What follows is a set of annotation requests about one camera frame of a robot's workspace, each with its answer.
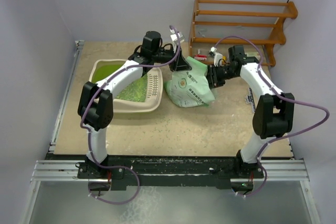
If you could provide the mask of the green cat litter bag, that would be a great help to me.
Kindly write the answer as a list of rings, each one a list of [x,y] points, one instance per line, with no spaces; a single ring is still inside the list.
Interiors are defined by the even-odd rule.
[[[186,61],[191,70],[173,72],[171,80],[164,83],[164,89],[180,108],[208,106],[215,101],[215,96],[206,79],[207,65],[192,57],[187,57]]]

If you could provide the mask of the black white bag sealing strip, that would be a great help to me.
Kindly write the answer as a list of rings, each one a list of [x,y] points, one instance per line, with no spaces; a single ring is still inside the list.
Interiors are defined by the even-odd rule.
[[[252,91],[251,88],[248,88],[248,93],[245,97],[245,101],[246,101],[247,104],[249,104],[251,106],[252,112],[255,113],[256,105],[255,105],[253,91]]]

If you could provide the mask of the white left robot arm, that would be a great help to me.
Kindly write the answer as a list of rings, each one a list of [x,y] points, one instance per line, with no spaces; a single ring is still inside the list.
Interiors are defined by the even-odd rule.
[[[169,66],[172,72],[191,69],[182,55],[183,34],[173,26],[170,32],[169,48],[162,44],[160,33],[147,31],[142,43],[118,70],[97,83],[88,81],[83,85],[77,113],[81,117],[80,127],[87,130],[87,159],[92,162],[89,170],[96,178],[108,172],[106,131],[114,115],[113,101],[119,93],[153,68]]]

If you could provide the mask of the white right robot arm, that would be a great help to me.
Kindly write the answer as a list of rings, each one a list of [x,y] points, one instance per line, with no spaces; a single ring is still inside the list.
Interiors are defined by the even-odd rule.
[[[259,65],[259,60],[247,56],[243,46],[232,46],[228,53],[229,62],[222,65],[223,55],[215,47],[210,49],[209,55],[214,57],[214,63],[208,66],[206,78],[210,88],[218,88],[226,80],[240,77],[258,98],[252,120],[254,132],[237,154],[241,160],[233,166],[238,177],[246,177],[252,171],[251,164],[258,162],[262,146],[292,130],[294,104],[283,98],[293,100],[294,96],[275,87]]]

